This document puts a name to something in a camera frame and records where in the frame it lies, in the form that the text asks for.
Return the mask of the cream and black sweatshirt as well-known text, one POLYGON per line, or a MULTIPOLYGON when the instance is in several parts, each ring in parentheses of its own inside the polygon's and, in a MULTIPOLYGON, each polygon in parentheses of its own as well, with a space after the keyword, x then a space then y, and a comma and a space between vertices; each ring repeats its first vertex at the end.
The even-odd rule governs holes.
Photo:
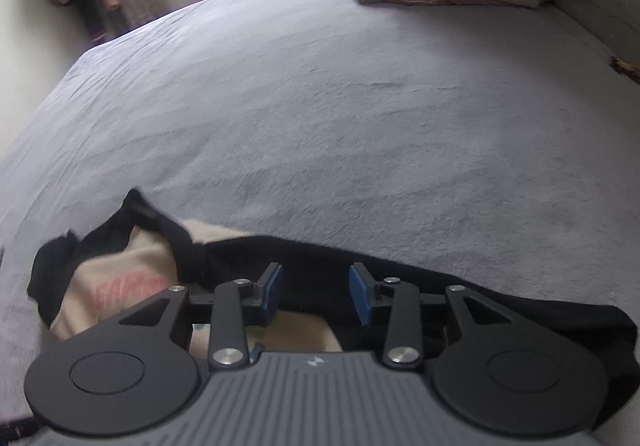
MULTIPOLYGON (((348 288, 352 263, 366 265, 376 279, 396 276, 426 293, 442 293, 459 280, 446 273, 375 256, 270 236, 238 236, 199 243, 186 225, 173 221, 146 201, 140 191, 132 189, 122 206, 85 238, 67 232, 38 250, 27 293, 36 302, 47 327, 61 313, 64 296, 72 291, 70 286, 78 276, 79 266, 91 258, 125 250, 136 229, 160 238, 176 282, 194 283, 206 291, 238 277, 256 279, 269 263, 281 264, 282 308, 326 318, 340 343, 352 350, 365 346, 379 350, 382 346, 381 336, 359 327, 348 288)), ((526 299, 481 284, 472 288, 578 344, 602 362, 608 390, 594 422, 597 426, 612 418, 637 392, 639 364, 634 349, 638 328, 623 310, 611 305, 526 299)))

